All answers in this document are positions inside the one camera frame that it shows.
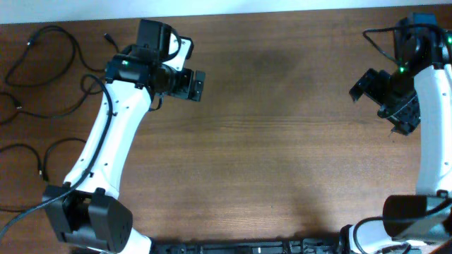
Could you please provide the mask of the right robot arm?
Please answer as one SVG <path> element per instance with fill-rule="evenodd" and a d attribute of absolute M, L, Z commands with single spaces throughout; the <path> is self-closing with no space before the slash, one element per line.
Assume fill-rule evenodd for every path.
<path fill-rule="evenodd" d="M 381 215 L 344 226 L 337 253 L 416 253 L 451 240 L 451 32 L 432 13 L 413 13 L 390 32 L 397 69 L 369 69 L 349 93 L 376 102 L 395 133 L 420 129 L 416 189 L 389 196 Z"/>

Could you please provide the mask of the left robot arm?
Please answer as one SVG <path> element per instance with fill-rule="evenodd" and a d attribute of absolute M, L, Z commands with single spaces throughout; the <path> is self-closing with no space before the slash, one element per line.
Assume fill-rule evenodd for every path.
<path fill-rule="evenodd" d="M 152 239 L 133 227 L 119 202 L 121 175 L 143 117 L 166 96 L 199 101 L 206 75 L 185 67 L 193 40 L 143 19 L 137 40 L 107 63 L 102 104 L 83 151 L 61 186 L 45 188 L 46 212 L 59 241 L 100 253 L 149 253 Z"/>

